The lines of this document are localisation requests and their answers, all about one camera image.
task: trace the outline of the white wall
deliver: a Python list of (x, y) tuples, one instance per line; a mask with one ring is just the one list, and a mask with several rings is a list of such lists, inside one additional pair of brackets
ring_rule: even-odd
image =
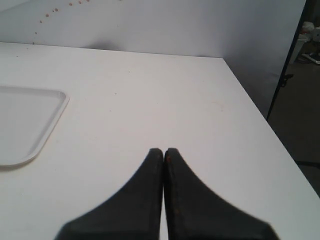
[[(8, 1), (2, 0), (0, 9)], [(305, 0), (29, 0), (0, 12), (0, 41), (223, 57), (266, 116), (304, 4)]]

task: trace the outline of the tray rim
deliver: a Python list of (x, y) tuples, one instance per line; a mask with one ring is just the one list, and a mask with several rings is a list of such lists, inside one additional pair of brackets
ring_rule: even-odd
[(44, 92), (57, 92), (59, 96), (63, 96), (62, 103), (54, 115), (54, 117), (51, 119), (50, 124), (48, 127), (43, 131), (43, 135), (40, 137), (39, 143), (37, 146), (34, 148), (34, 150), (29, 153), (28, 155), (22, 157), (22, 158), (17, 158), (13, 162), (13, 164), (5, 164), (0, 162), (0, 168), (10, 168), (10, 167), (17, 167), (20, 165), (25, 165), (32, 160), (34, 160), (39, 153), (41, 152), (42, 148), (46, 144), (50, 134), (54, 130), (55, 126), (57, 125), (62, 113), (64, 112), (69, 100), (70, 96), (63, 90), (60, 89), (50, 89), (50, 88), (42, 88), (42, 87), (30, 87), (30, 86), (17, 86), (17, 85), (8, 85), (8, 84), (0, 84), (0, 88), (5, 87), (5, 88), (12, 88), (12, 89), (20, 89), (20, 90), (33, 90), (33, 91), (44, 91)]

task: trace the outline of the floor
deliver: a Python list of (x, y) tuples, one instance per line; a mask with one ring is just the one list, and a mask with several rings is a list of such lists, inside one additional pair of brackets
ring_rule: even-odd
[[(293, 63), (294, 74), (281, 87), (269, 124), (295, 161), (320, 163), (320, 65)], [(320, 169), (299, 166), (320, 197)]]

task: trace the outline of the white tray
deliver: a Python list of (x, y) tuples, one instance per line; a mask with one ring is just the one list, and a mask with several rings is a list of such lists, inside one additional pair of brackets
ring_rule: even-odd
[(68, 101), (58, 90), (0, 85), (0, 166), (34, 159)]

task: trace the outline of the white table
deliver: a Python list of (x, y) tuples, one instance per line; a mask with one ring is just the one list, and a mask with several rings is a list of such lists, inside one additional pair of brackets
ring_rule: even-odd
[(2, 240), (52, 240), (152, 147), (178, 148), (204, 183), (282, 240), (319, 238), (318, 196), (221, 58), (0, 43), (0, 84), (70, 95), (39, 156), (0, 170)]

